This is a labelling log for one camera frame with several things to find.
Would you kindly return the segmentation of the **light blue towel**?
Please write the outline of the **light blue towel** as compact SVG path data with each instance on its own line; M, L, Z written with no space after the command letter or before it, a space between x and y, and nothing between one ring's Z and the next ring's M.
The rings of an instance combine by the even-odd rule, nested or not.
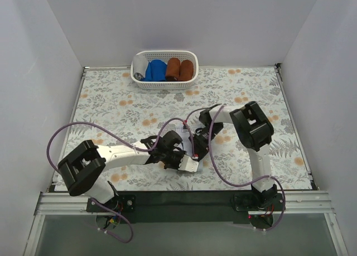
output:
M190 134L189 133L182 133L181 132L181 126L176 127L176 132L179 134L179 136L182 139L182 144L179 145L182 150L186 151L186 155L190 156L193 160L198 161L198 159L194 158L193 153L192 153L192 144L191 144L191 139L190 139ZM203 171L203 162L199 162L199 167L197 169L197 172L191 172L191 173L202 173Z

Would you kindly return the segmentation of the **grey panda towel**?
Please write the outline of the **grey panda towel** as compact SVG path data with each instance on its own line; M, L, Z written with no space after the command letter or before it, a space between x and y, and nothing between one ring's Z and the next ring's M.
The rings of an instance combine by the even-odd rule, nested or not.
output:
M148 60L143 55L136 55L133 58L133 77L136 80L143 81L146 77L146 70L148 68Z

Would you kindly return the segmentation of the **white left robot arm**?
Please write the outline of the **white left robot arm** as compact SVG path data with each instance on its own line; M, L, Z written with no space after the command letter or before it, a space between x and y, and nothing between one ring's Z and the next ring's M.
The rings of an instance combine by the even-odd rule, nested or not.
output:
M196 165L178 145L182 138L169 131L163 137L150 136L125 145L97 146L93 141L83 141L72 150L57 168L70 196L87 195L96 199L106 211L118 207L119 198L115 187L104 181L103 171L129 165L148 165L162 162L164 168L192 171Z

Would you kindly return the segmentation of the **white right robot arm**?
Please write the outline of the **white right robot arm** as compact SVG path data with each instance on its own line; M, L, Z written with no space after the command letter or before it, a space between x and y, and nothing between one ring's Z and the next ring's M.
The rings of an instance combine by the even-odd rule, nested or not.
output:
M251 186L250 203L259 210L273 205L277 197L277 185L271 178L270 143L274 129L257 102L249 102L241 108L216 104L201 110L199 121L204 125L193 135L193 147L198 159L210 155L213 168L219 178L232 187ZM241 144L247 149L252 169L251 182L241 185L226 180L214 162L211 143L225 123L234 126Z

